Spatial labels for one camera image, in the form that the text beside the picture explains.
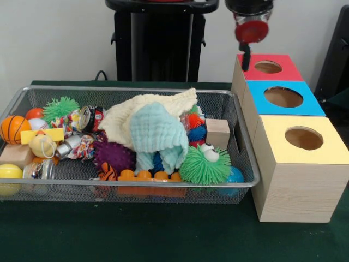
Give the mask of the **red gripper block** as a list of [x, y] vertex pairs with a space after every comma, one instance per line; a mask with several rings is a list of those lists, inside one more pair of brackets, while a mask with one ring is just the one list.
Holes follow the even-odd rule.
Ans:
[[235, 35], [237, 40], [242, 43], [242, 69], [249, 70], [251, 50], [248, 43], [259, 43], [268, 34], [269, 26], [267, 22], [261, 20], [251, 20], [237, 25]]

